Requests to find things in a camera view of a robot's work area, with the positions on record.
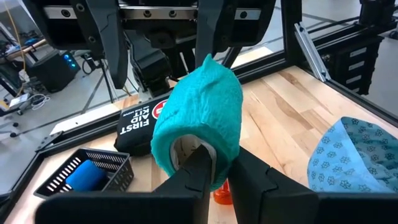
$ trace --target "blue cloth with flower print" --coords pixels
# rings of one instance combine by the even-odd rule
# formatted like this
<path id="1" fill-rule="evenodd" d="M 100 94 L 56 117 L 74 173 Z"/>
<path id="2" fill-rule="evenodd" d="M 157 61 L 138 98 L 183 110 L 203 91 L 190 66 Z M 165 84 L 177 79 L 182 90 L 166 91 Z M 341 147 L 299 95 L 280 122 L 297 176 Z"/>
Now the blue cloth with flower print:
<path id="1" fill-rule="evenodd" d="M 398 140 L 376 124 L 343 117 L 322 137 L 307 175 L 317 192 L 398 192 Z"/>

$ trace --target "white cardboard core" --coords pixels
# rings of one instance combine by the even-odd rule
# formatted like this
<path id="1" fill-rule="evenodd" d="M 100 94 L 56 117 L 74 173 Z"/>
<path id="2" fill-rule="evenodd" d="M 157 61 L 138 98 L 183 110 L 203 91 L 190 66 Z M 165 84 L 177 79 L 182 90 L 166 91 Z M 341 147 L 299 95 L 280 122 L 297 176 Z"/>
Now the white cardboard core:
<path id="1" fill-rule="evenodd" d="M 193 134 L 186 134 L 177 138 L 170 146 L 170 158 L 175 170 L 180 168 L 189 156 L 200 146 L 203 145 L 211 157 L 211 183 L 214 181 L 216 170 L 217 153 L 213 146 L 198 138 Z"/>

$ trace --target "orange bottle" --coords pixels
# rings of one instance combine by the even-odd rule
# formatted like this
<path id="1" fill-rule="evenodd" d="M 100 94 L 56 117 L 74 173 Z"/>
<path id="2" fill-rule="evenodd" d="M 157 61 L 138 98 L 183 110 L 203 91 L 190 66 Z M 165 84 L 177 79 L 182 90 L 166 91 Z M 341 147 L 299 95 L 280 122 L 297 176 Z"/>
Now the orange bottle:
<path id="1" fill-rule="evenodd" d="M 229 191 L 228 180 L 213 193 L 214 200 L 222 205 L 232 205 L 232 195 Z"/>

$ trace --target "gray floor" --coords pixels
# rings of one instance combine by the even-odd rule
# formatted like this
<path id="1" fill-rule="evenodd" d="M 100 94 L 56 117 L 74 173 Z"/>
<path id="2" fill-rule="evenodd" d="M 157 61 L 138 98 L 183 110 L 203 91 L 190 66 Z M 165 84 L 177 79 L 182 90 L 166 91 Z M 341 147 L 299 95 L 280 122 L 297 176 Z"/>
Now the gray floor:
<path id="1" fill-rule="evenodd" d="M 243 52 L 265 46 L 272 51 L 283 49 L 282 21 L 280 13 L 280 2 L 274 10 L 271 24 L 261 42 L 254 47 L 247 47 Z M 360 4 L 358 0 L 303 0 L 303 23 L 309 29 L 327 25 L 331 22 L 358 16 Z M 312 34 L 316 37 L 331 32 L 341 26 L 323 30 Z M 377 103 L 379 106 L 398 114 L 398 103 L 395 100 L 398 83 L 398 41 L 386 39 L 381 44 L 379 58 L 376 63 L 376 71 L 373 75 L 373 84 L 367 99 Z M 225 55 L 218 54 L 217 59 Z M 129 91 L 133 87 L 127 84 Z M 0 89 L 0 97 L 6 92 Z M 126 97 L 125 92 L 117 90 L 119 98 Z M 69 119 L 86 111 L 105 105 L 110 102 L 108 91 L 102 74 L 99 70 L 91 75 L 79 72 L 76 78 L 61 92 L 50 95 L 51 100 L 37 111 L 26 111 L 23 116 L 13 114 L 7 119 L 19 122 L 18 131 L 21 135 L 17 138 L 9 138 L 0 135 L 0 193 L 8 191 L 17 180 L 21 172 L 34 156 L 34 149 L 41 139 L 46 137 L 53 127 L 65 119 Z"/>

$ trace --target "black first aid pouch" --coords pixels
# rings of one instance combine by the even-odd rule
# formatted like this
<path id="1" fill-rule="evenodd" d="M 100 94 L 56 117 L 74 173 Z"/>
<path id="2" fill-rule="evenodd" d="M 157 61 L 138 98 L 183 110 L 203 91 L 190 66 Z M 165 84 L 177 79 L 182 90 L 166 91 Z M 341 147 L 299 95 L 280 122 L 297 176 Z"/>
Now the black first aid pouch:
<path id="1" fill-rule="evenodd" d="M 149 154 L 155 123 L 168 98 L 169 95 L 160 96 L 123 110 L 114 147 L 119 152 L 130 153 L 131 156 Z"/>

